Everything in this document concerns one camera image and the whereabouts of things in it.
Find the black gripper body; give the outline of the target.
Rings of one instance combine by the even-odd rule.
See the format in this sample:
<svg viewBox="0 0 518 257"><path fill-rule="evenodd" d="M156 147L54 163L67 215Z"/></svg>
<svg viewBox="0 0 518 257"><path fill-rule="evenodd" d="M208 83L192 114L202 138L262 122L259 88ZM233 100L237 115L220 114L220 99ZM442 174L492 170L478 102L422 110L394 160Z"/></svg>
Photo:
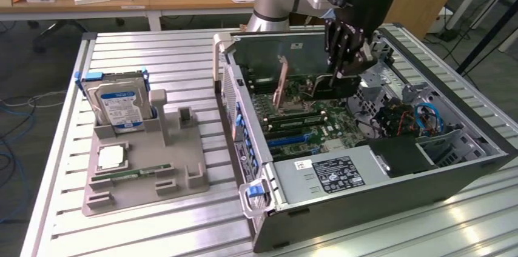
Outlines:
<svg viewBox="0 0 518 257"><path fill-rule="evenodd" d="M339 22L363 31L371 37L383 23L394 0L346 0L346 6L334 13Z"/></svg>

